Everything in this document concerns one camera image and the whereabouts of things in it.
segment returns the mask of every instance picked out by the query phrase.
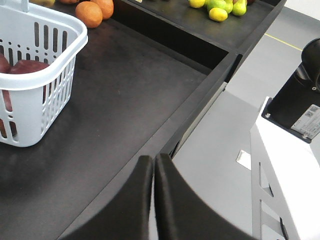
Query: basket handle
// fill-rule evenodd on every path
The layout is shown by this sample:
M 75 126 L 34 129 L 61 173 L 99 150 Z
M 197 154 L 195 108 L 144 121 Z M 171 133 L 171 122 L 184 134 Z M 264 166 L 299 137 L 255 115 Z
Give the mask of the basket handle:
M 5 5 L 6 0 L 0 0 L 0 5 Z M 25 13 L 29 12 L 29 0 L 21 0 L 21 10 Z

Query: lemon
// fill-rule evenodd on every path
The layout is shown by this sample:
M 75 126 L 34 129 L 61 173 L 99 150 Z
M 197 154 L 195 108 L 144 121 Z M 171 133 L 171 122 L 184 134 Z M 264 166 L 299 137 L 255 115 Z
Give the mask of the lemon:
M 217 22 L 222 22 L 228 18 L 228 13 L 224 9 L 214 7 L 209 11 L 209 18 Z
M 194 9 L 199 9 L 205 5 L 205 2 L 206 0 L 189 0 L 189 5 Z

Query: black table surface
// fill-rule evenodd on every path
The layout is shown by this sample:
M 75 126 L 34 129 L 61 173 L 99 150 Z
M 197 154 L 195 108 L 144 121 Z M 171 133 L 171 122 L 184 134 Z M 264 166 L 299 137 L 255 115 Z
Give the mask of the black table surface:
M 89 30 L 43 139 L 0 144 L 0 238 L 54 240 L 206 76 L 110 19 Z

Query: shopping basket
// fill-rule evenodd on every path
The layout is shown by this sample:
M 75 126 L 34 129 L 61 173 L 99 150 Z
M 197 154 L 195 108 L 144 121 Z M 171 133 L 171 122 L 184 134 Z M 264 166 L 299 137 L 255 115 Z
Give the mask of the shopping basket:
M 36 144 L 71 96 L 76 54 L 88 42 L 77 18 L 28 0 L 0 0 L 0 53 L 48 63 L 27 74 L 0 73 L 0 142 Z

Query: label sticker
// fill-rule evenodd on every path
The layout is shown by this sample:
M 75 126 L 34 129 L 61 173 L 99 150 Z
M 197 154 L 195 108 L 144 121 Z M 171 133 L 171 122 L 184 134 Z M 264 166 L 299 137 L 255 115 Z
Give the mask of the label sticker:
M 312 104 L 291 129 L 313 139 L 320 132 L 320 107 Z

